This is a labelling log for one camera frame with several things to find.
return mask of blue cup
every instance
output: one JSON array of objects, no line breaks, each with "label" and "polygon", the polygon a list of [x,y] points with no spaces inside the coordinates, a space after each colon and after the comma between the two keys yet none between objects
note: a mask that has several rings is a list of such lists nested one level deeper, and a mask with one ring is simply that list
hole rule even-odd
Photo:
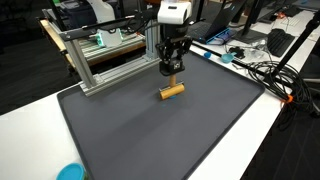
[{"label": "blue cup", "polygon": [[234,56],[236,55],[237,53],[233,52],[233,53],[229,53],[229,54],[224,54],[221,56],[221,60],[223,63],[230,63],[231,61],[234,60]]},{"label": "blue cup", "polygon": [[56,180],[87,180],[88,176],[83,166],[72,163],[64,167],[57,176]]}]

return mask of aluminum frame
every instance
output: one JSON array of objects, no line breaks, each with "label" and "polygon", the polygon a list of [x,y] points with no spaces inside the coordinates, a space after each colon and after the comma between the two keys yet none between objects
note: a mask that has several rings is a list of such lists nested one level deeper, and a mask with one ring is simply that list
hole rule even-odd
[{"label": "aluminum frame", "polygon": [[[94,95],[118,82],[121,82],[141,71],[144,71],[148,68],[151,68],[157,65],[160,61],[155,45],[160,42],[160,28],[156,26],[157,21],[152,20],[149,22],[148,26],[154,25],[154,27],[146,30],[145,40],[146,40],[146,55],[137,58],[131,62],[123,64],[117,68],[113,68],[106,72],[93,75],[88,61],[82,52],[81,46],[79,44],[78,39],[73,40],[64,40],[66,34],[69,34],[68,31],[61,32],[58,27],[54,24],[49,23],[51,27],[59,34],[63,43],[66,46],[66,49],[74,62],[77,72],[81,78],[81,82],[79,82],[80,87],[86,96]],[[111,48],[110,53],[115,50],[121,50],[128,47],[128,43],[135,44],[137,41],[128,41],[122,43],[117,48]]]}]

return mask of cylindrical wooden block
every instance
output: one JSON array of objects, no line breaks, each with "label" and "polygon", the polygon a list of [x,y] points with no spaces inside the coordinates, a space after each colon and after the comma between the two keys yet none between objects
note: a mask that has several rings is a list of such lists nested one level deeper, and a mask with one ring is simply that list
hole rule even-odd
[{"label": "cylindrical wooden block", "polygon": [[170,96],[182,93],[184,91],[184,85],[179,84],[174,87],[171,87],[170,89],[164,90],[160,92],[160,97],[162,100],[165,100],[169,98]]},{"label": "cylindrical wooden block", "polygon": [[170,87],[175,87],[176,86],[176,83],[177,83],[177,77],[176,75],[171,75],[170,76],[170,82],[169,82],[169,86]]}]

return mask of wire bundle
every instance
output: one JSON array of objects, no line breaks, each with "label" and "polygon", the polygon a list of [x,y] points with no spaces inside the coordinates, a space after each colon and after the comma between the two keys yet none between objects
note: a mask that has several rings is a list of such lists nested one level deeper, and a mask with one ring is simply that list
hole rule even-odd
[{"label": "wire bundle", "polygon": [[[286,65],[278,71],[276,69],[278,64],[278,62],[263,61],[249,63],[247,65],[255,70],[248,71],[248,74],[255,81],[263,84],[266,89],[279,97],[282,103],[286,104],[281,111],[283,117],[277,125],[280,130],[285,130],[292,123],[297,110],[311,113],[315,110],[315,104],[309,87],[299,76],[299,72],[290,65]],[[258,70],[263,71],[265,75],[259,75],[257,73]]]}]

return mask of computer monitor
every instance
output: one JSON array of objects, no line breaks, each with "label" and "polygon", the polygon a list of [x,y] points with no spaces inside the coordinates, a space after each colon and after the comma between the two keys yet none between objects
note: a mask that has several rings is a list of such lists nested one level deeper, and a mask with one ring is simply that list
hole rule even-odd
[{"label": "computer monitor", "polygon": [[269,5],[267,5],[267,8],[268,9],[274,9],[274,8],[277,8],[277,7],[282,7],[283,4],[285,4],[285,2],[287,0],[268,0],[269,1]]},{"label": "computer monitor", "polygon": [[236,34],[235,39],[246,44],[250,44],[266,37],[266,34],[254,31],[250,29],[250,27],[252,24],[258,22],[259,19],[276,11],[274,8],[267,8],[267,6],[270,6],[273,2],[275,2],[275,0],[254,0],[246,24],[244,28]]},{"label": "computer monitor", "polygon": [[282,5],[285,6],[285,5],[292,5],[293,3],[297,2],[298,0],[282,0]]}]

